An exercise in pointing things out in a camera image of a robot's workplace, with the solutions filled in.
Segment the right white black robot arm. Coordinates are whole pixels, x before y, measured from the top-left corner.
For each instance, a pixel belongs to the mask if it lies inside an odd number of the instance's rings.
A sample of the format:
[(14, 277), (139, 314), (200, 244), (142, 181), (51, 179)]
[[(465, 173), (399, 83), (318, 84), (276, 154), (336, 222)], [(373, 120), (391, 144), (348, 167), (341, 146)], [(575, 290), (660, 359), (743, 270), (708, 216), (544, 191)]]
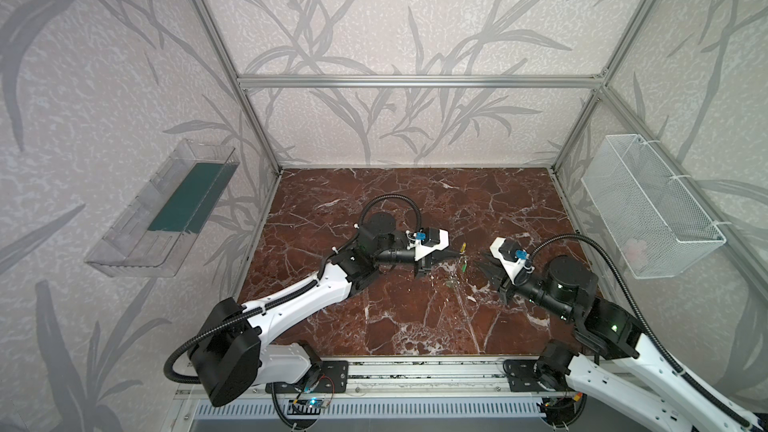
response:
[(764, 431), (767, 416), (727, 399), (682, 365), (651, 331), (637, 306), (625, 310), (597, 294), (598, 278), (560, 255), (542, 273), (534, 253), (496, 238), (479, 268), (503, 302), (519, 296), (572, 324), (587, 354), (551, 341), (536, 380), (583, 393), (653, 431)]

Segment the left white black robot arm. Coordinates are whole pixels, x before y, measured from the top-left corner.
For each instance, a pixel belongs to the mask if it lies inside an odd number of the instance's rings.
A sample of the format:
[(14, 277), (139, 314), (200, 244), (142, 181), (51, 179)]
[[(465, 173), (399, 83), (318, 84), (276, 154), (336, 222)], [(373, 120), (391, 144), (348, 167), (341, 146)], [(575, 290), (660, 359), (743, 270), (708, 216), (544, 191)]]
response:
[(426, 227), (414, 200), (397, 193), (367, 203), (354, 235), (330, 252), (318, 270), (274, 294), (244, 304), (227, 298), (214, 306), (200, 331), (166, 359), (164, 376), (200, 385), (216, 407), (250, 387), (279, 383), (308, 388), (321, 376), (322, 361), (307, 344), (276, 339), (313, 314), (365, 290), (383, 265), (410, 265), (421, 277), (459, 257), (444, 229)]

